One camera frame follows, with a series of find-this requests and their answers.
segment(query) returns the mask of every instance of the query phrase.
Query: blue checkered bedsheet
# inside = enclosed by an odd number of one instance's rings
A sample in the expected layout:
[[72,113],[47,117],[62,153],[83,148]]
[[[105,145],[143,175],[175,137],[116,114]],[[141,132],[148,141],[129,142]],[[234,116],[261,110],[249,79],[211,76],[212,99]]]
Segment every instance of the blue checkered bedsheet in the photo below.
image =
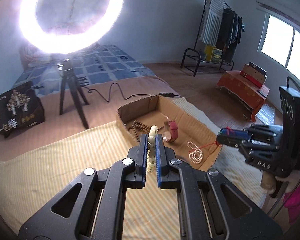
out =
[[[74,73],[86,85],[105,83],[131,77],[155,76],[134,58],[115,45],[103,45],[91,54],[74,58]],[[22,73],[13,85],[32,81],[38,97],[60,92],[61,77],[55,63],[40,64]]]

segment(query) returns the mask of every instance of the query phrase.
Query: ring light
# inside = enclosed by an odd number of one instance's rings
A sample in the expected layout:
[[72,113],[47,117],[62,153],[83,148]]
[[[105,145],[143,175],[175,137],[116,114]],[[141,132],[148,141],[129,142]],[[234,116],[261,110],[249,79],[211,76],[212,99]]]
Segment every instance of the ring light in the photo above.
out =
[[117,20],[123,0],[109,0],[104,16],[84,33],[57,35],[46,33],[36,18],[39,0],[23,0],[20,9],[19,25],[23,35],[34,46],[47,53],[68,54],[86,48],[105,35]]

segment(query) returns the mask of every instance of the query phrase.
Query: red tablecloth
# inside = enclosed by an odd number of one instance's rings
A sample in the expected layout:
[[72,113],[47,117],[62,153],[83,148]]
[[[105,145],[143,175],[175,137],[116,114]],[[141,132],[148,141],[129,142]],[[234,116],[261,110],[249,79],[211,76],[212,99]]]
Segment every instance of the red tablecloth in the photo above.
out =
[[[239,97],[252,111],[252,122],[256,121],[255,115],[263,106],[269,93],[269,88],[265,85],[263,85],[262,88],[258,88],[255,84],[240,75],[240,71],[238,70],[227,71],[224,73],[220,78],[217,87],[225,87]],[[257,90],[260,90],[265,96],[261,95]]]

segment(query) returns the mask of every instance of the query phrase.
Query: bag with tree print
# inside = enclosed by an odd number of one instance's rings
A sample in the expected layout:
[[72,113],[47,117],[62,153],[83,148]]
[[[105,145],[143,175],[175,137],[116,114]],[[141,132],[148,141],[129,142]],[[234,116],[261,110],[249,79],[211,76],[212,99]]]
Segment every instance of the bag with tree print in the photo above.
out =
[[7,138],[15,129],[32,127],[44,122],[44,109],[26,82],[0,95],[0,134]]

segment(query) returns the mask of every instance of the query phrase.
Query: silver screw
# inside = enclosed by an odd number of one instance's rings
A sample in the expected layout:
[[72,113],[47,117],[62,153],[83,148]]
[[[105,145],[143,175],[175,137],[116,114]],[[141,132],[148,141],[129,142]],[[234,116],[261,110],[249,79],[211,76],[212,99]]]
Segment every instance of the silver screw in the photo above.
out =
[[94,169],[93,168],[86,168],[84,170],[84,174],[87,176],[91,176],[94,173]]
[[172,165],[179,165],[179,164],[181,164],[181,160],[179,160],[179,159],[172,159],[172,160],[170,161],[170,163],[171,163]]
[[124,165],[130,165],[131,163],[133,163],[133,160],[130,159],[130,158],[125,158],[125,159],[122,160],[122,163]]
[[217,176],[219,174],[219,171],[216,169],[210,169],[210,170],[208,170],[208,174],[210,176]]

